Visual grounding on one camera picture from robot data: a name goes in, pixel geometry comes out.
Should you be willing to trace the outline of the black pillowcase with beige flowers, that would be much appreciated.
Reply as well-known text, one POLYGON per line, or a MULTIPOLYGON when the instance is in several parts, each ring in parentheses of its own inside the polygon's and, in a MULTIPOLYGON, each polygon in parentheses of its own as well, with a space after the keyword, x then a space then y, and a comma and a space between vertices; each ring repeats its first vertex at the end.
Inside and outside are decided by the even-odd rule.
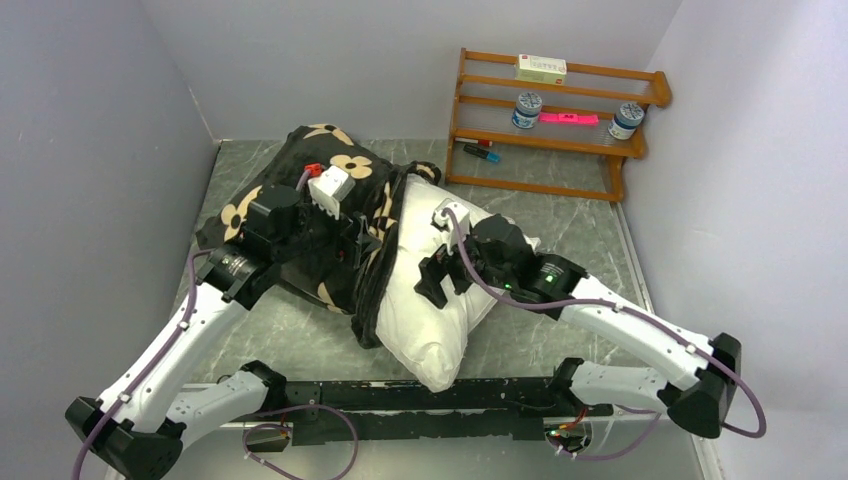
POLYGON ((363 215, 367 231, 380 245, 357 267, 338 250, 319 247, 282 266, 280 285, 291 293, 351 318, 351 329, 365 349, 381 346, 377 316, 393 271, 407 185, 412 179, 437 184, 441 170, 430 162, 396 165, 356 143, 331 124, 300 126, 289 133, 273 160, 196 231, 201 249, 235 238, 246 222, 248 204, 268 186, 293 187, 308 165, 336 166, 354 181, 341 203, 351 217, 363 215))

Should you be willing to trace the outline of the white pillow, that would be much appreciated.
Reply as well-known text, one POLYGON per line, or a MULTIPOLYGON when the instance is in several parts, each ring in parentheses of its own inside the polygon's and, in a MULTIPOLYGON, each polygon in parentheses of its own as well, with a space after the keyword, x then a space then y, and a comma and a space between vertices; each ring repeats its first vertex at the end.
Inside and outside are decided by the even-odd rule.
POLYGON ((460 370, 468 334, 493 309, 496 300, 474 285, 455 295, 448 279, 445 307, 434 306, 414 291, 421 279, 419 263, 440 246, 431 225, 434 210, 446 200, 470 212, 473 224, 490 212, 418 176, 406 185, 395 264, 381 301, 375 333, 383 346, 430 391, 448 389, 460 370))

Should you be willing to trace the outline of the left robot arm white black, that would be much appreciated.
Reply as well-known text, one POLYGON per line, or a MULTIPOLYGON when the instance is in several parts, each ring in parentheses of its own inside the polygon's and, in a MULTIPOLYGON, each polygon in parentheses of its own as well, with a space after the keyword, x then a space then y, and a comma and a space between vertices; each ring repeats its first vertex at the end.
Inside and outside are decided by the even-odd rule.
POLYGON ((269 187, 248 204, 245 223, 221 245, 188 259, 190 287, 174 316, 110 387, 80 396, 66 421, 81 440, 72 475, 95 455, 127 479, 160 479, 183 451, 221 425, 257 416, 285 429, 284 416, 321 402, 254 360, 219 384, 183 387, 204 352, 274 286, 281 269, 328 248, 360 264, 376 248, 361 215, 346 215, 315 187, 269 187))

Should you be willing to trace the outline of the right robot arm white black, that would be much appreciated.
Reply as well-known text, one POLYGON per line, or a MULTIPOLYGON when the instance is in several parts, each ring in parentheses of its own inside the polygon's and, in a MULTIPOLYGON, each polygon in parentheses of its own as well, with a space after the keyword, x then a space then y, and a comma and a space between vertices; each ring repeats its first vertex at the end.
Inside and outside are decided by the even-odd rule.
POLYGON ((434 306, 448 302, 445 281, 455 294, 476 286, 497 302, 591 331, 644 362, 637 368, 563 360, 548 383, 556 411, 617 404, 665 414, 700 437, 730 429, 726 418, 742 385, 737 338, 709 338, 657 317, 567 258, 535 251, 501 215, 472 224, 458 204, 447 203, 431 224, 442 242, 420 262, 415 290, 434 306))

